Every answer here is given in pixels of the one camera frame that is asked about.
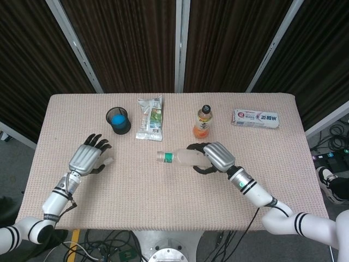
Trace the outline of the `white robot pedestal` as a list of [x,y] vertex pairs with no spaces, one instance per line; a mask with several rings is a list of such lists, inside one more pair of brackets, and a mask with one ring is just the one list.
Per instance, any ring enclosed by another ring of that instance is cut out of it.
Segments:
[[134,231],[137,237],[142,255],[148,262],[151,249],[159,241],[174,239],[184,245],[189,255],[189,262],[196,262],[196,252],[202,231]]

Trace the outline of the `beige woven tablecloth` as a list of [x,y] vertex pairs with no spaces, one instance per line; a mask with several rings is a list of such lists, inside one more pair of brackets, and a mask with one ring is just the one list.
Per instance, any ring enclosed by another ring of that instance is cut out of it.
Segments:
[[[208,104],[213,125],[208,142],[222,143],[260,185],[294,212],[327,217],[295,97],[286,93],[167,93],[163,95],[163,140],[136,138],[142,122],[139,98],[152,94],[56,94],[49,100],[18,217],[42,218],[42,205],[77,148],[101,134],[113,162],[82,179],[77,207],[59,228],[141,230],[262,229],[258,210],[225,174],[200,175],[189,166],[159,163],[158,151],[186,148],[196,111]],[[130,130],[116,134],[106,120],[114,107],[126,109]],[[233,126],[234,109],[275,112],[276,129]]]

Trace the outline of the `blue ball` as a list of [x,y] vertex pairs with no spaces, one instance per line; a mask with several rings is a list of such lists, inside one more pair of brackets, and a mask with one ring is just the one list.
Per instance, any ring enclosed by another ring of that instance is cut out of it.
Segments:
[[116,114],[111,118],[111,124],[117,128],[122,129],[127,123],[127,118],[122,114]]

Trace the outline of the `green circuit board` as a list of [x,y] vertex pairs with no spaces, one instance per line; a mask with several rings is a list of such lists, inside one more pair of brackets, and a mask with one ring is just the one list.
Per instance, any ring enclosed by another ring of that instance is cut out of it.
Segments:
[[129,262],[137,257],[137,253],[133,249],[126,249],[124,251],[120,251],[118,256],[120,262]]

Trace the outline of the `black trouser leg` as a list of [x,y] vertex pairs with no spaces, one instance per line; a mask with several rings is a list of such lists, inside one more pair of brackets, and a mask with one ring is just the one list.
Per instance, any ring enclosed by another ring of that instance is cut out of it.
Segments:
[[332,194],[341,200],[349,200],[349,178],[337,177],[330,184]]

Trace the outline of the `black mesh pen cup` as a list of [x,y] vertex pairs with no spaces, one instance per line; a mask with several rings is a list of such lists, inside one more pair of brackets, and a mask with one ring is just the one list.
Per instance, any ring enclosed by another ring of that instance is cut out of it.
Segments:
[[[127,123],[124,126],[124,128],[122,128],[122,129],[117,129],[111,124],[111,118],[116,114],[122,114],[127,118]],[[130,120],[128,118],[128,113],[127,113],[126,109],[124,109],[122,107],[111,108],[106,114],[106,120],[107,120],[108,124],[112,127],[113,131],[119,135],[126,134],[131,128],[131,123],[130,123]]]

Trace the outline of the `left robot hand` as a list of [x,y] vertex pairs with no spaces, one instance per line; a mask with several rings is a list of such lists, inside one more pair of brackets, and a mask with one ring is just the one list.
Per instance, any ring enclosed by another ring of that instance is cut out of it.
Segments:
[[79,146],[69,162],[69,170],[80,176],[98,174],[102,172],[107,164],[96,166],[100,156],[112,146],[107,139],[102,139],[101,134],[91,134],[82,145]]

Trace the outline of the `orange juice bottle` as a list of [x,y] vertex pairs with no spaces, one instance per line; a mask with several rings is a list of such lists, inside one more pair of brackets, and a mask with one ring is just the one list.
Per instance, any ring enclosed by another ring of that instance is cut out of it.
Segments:
[[204,139],[208,136],[210,126],[213,122],[213,113],[209,105],[204,105],[196,114],[193,134],[197,139]]

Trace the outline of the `dark brown partition panel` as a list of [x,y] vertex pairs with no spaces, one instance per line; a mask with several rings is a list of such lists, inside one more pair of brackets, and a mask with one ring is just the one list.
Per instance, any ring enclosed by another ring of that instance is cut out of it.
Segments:
[[304,0],[252,90],[294,95],[304,130],[349,101],[349,0]]
[[191,0],[184,92],[244,92],[293,0]]
[[176,0],[61,0],[106,93],[175,90]]
[[0,122],[36,143],[52,95],[94,92],[45,0],[0,0]]

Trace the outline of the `white partition post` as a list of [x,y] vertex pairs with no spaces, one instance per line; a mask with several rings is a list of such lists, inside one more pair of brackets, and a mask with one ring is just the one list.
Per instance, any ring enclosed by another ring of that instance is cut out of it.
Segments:
[[174,92],[184,92],[191,0],[176,0]]
[[266,53],[264,54],[264,57],[257,68],[256,73],[254,74],[253,78],[251,79],[248,87],[245,90],[245,93],[251,93],[257,84],[258,80],[260,79],[262,73],[264,72],[266,66],[268,65],[270,59],[274,55],[277,47],[279,46],[282,38],[284,37],[285,33],[287,32],[289,26],[291,25],[292,21],[294,20],[295,16],[297,15],[299,9],[301,8],[302,4],[304,3],[304,0],[293,0],[287,13],[285,14],[278,30],[276,31],[276,34],[269,45]]
[[104,93],[104,90],[93,70],[93,67],[85,53],[85,50],[71,24],[68,15],[66,14],[60,0],[45,0],[52,15],[57,21],[61,31],[69,43],[75,57],[82,67],[86,77],[93,86],[96,93]]

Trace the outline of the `white green snack packet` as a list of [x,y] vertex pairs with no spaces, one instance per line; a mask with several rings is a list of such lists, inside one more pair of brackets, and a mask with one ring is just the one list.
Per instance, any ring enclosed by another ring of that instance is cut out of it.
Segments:
[[163,97],[158,96],[153,99],[137,100],[143,117],[140,128],[136,133],[136,138],[141,140],[163,140]]

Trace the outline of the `clear plastic water bottle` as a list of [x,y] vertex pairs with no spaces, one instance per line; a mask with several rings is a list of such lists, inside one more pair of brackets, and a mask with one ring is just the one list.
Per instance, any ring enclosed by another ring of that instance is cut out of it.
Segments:
[[202,168],[212,166],[210,160],[202,152],[189,149],[178,149],[172,152],[158,151],[157,162]]

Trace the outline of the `white partition base rail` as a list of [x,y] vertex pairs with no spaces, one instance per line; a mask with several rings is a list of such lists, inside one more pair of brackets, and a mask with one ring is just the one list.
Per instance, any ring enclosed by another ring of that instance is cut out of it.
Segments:
[[23,143],[24,145],[36,149],[37,145],[30,139],[26,138],[24,135],[20,134],[19,132],[15,131],[14,129],[10,128],[8,125],[4,124],[0,121],[0,130],[7,133],[8,135],[12,136],[14,139],[18,140],[19,142]]
[[305,131],[306,139],[310,139],[320,131],[327,128],[330,124],[333,124],[340,118],[344,117],[345,115],[349,114],[349,100],[338,107],[336,110],[331,112],[329,115],[327,115],[325,118],[321,119],[319,122],[317,122],[315,125],[313,125],[311,128]]

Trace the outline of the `round metal base plate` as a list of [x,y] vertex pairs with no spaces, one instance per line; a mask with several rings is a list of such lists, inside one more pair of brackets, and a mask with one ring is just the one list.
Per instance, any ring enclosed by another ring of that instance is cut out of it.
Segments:
[[151,249],[148,262],[189,262],[189,255],[183,244],[166,239]]

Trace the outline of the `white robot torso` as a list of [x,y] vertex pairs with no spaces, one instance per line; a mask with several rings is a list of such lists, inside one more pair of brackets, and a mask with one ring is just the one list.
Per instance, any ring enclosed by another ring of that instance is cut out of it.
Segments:
[[337,262],[349,262],[349,210],[337,216],[335,226],[338,239]]

